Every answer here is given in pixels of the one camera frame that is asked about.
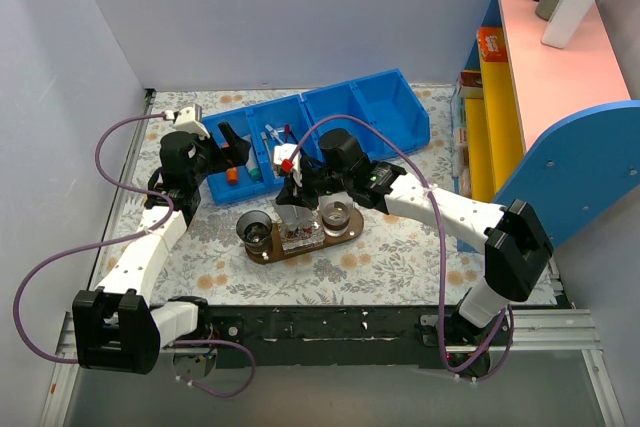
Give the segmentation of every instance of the red cap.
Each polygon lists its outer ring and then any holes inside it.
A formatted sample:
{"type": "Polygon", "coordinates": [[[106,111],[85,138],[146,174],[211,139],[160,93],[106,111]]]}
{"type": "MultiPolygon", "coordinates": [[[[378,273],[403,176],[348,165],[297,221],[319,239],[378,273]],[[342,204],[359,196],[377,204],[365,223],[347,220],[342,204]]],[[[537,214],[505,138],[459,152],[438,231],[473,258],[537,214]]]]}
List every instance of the red cap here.
{"type": "Polygon", "coordinates": [[[284,159],[282,161],[282,165],[280,166],[280,168],[285,172],[285,173],[289,173],[291,172],[291,169],[293,169],[293,162],[291,162],[289,159],[284,159]]]}

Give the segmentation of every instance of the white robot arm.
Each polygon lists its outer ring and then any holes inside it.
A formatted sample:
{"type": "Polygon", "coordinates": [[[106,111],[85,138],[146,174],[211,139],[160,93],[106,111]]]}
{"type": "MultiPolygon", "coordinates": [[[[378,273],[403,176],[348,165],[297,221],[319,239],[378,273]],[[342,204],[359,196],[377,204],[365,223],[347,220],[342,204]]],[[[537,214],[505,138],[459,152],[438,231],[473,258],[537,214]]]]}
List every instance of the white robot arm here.
{"type": "MultiPolygon", "coordinates": [[[[147,373],[162,347],[181,337],[206,339],[211,335],[213,326],[204,299],[182,297],[154,310],[148,307],[162,265],[193,218],[200,200],[199,184],[206,175],[228,168],[229,160],[234,165],[246,162],[245,146],[238,143],[242,141],[239,137],[225,135],[240,152],[222,155],[215,141],[201,136],[193,122],[184,125],[192,132],[187,137],[167,140],[180,132],[163,137],[162,183],[158,183],[158,175],[149,183],[150,189],[171,193],[176,211],[161,228],[131,243],[95,291],[81,291],[76,296],[76,344],[84,367],[147,373]]],[[[346,191],[364,208],[435,227],[436,215],[427,198],[431,192],[447,233],[484,253],[485,276],[456,307],[448,328],[473,337],[509,302],[529,297],[553,248],[528,204],[515,201],[506,208],[437,187],[427,189],[398,166],[369,161],[357,140],[343,129],[323,135],[320,148],[326,163],[318,167],[317,161],[296,159],[292,164],[295,175],[292,172],[287,176],[276,199],[279,204],[315,208],[318,195],[346,191]]],[[[285,159],[290,151],[279,158],[285,159]]],[[[158,205],[157,199],[147,199],[145,206],[139,230],[149,230],[167,214],[168,207],[158,205]]]]}

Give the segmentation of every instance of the cardboard box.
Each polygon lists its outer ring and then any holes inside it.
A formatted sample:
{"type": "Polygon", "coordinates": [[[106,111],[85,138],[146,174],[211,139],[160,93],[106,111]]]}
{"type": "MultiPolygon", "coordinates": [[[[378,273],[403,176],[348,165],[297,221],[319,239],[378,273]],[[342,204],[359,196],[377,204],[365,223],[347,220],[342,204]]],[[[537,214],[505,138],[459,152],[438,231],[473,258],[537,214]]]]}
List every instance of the cardboard box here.
{"type": "Polygon", "coordinates": [[[479,70],[463,70],[460,72],[460,97],[463,99],[482,99],[482,75],[479,70]]]}
{"type": "Polygon", "coordinates": [[[507,62],[507,45],[501,27],[480,27],[478,51],[485,62],[507,62]]]}

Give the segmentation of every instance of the blue shelf panel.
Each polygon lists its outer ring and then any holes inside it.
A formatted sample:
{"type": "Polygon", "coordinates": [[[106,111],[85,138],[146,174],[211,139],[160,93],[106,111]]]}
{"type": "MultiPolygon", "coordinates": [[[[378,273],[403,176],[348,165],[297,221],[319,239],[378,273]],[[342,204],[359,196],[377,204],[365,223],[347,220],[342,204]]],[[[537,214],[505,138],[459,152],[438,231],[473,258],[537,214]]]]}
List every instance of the blue shelf panel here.
{"type": "Polygon", "coordinates": [[[604,104],[549,127],[495,203],[529,202],[557,248],[640,184],[640,101],[604,104]]]}

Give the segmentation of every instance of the blue storage bin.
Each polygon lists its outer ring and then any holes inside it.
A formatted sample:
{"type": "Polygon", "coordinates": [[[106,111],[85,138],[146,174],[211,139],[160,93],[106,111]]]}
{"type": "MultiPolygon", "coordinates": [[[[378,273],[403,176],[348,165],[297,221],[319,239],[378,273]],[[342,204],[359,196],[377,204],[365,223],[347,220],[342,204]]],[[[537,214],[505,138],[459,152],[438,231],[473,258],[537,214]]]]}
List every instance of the blue storage bin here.
{"type": "MultiPolygon", "coordinates": [[[[306,134],[311,128],[311,125],[313,125],[313,122],[311,122],[299,95],[292,95],[290,97],[284,97],[282,99],[254,105],[253,120],[258,132],[266,133],[264,126],[269,124],[280,132],[280,138],[282,141],[285,140],[285,136],[282,132],[284,131],[284,126],[286,124],[291,126],[291,129],[298,141],[302,139],[302,136],[306,134]]],[[[309,140],[305,142],[303,148],[307,155],[320,159],[321,153],[320,149],[317,147],[317,138],[317,136],[312,134],[309,140]]],[[[271,149],[271,152],[273,152],[274,147],[278,145],[278,143],[268,134],[267,140],[269,141],[269,148],[271,149]]],[[[288,142],[295,143],[292,138],[289,138],[288,142]]]]}
{"type": "MultiPolygon", "coordinates": [[[[262,174],[262,180],[255,182],[245,167],[238,167],[237,185],[227,184],[224,173],[209,176],[207,182],[214,202],[238,202],[282,188],[284,180],[273,174],[269,153],[260,136],[266,130],[265,124],[279,131],[289,124],[300,140],[315,122],[334,114],[347,114],[361,119],[382,132],[404,152],[411,152],[429,143],[429,117],[398,70],[312,90],[302,97],[294,95],[212,115],[205,117],[202,122],[213,133],[218,144],[224,142],[218,130],[220,122],[229,122],[242,137],[251,134],[251,143],[262,174]]],[[[318,139],[325,132],[340,127],[358,139],[371,159],[395,156],[395,152],[374,134],[348,120],[336,120],[320,127],[305,142],[305,152],[322,160],[318,139]]],[[[267,136],[267,140],[273,152],[276,141],[270,136],[267,136]]]]}
{"type": "MultiPolygon", "coordinates": [[[[411,152],[429,143],[429,116],[399,71],[372,75],[353,82],[356,95],[364,102],[371,126],[380,131],[403,152],[411,152]]],[[[396,155],[374,137],[379,158],[396,155]]]]}
{"type": "MultiPolygon", "coordinates": [[[[335,114],[347,114],[357,117],[371,125],[371,120],[363,109],[362,103],[354,93],[349,82],[336,84],[323,89],[312,90],[302,94],[305,105],[313,123],[335,114]]],[[[375,135],[361,125],[350,120],[334,120],[318,128],[318,138],[329,130],[343,128],[360,142],[362,149],[369,155],[375,152],[375,135]]]]}
{"type": "Polygon", "coordinates": [[[235,132],[244,137],[251,134],[251,144],[253,145],[256,153],[256,159],[260,167],[262,174],[262,181],[255,182],[247,171],[246,167],[238,167],[238,184],[229,185],[227,183],[226,173],[214,174],[207,177],[207,183],[211,190],[211,195],[216,204],[226,204],[229,202],[237,202],[240,200],[250,199],[258,195],[266,194],[269,192],[270,184],[273,184],[273,174],[271,174],[269,158],[266,155],[266,151],[262,145],[260,135],[256,136],[252,125],[250,125],[251,117],[253,116],[253,109],[244,108],[224,112],[217,115],[212,115],[202,119],[202,123],[209,132],[213,135],[218,145],[222,146],[225,142],[224,137],[218,129],[220,122],[229,122],[229,125],[235,130],[235,132]]]}

